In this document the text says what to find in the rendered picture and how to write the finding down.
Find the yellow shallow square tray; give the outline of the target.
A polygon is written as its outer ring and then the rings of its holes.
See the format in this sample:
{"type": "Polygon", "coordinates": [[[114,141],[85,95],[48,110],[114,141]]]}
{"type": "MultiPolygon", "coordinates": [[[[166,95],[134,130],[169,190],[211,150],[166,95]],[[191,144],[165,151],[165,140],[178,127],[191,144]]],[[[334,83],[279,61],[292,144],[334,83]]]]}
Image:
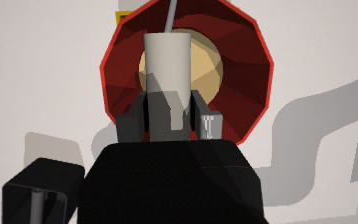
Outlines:
{"type": "Polygon", "coordinates": [[[132,12],[133,11],[115,11],[117,25],[121,19],[123,19],[124,17],[126,17],[127,15],[129,15],[132,12]]]}

